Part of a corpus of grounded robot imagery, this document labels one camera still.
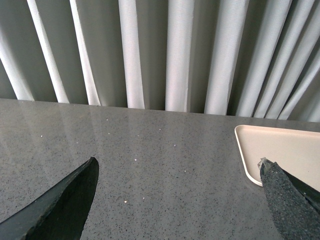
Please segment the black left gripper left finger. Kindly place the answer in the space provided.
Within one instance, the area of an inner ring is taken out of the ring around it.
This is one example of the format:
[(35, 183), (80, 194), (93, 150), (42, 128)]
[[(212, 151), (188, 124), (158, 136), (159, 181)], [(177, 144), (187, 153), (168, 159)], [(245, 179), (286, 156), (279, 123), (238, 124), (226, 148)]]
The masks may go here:
[(79, 240), (95, 197), (99, 163), (91, 157), (0, 224), (2, 240)]

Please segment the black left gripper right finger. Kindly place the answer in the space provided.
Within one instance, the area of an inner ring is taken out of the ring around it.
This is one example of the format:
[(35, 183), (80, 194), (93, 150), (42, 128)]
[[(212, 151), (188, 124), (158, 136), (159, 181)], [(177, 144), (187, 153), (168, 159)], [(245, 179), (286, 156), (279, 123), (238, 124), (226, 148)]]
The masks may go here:
[(320, 238), (320, 192), (263, 157), (257, 164), (273, 223), (285, 240)]

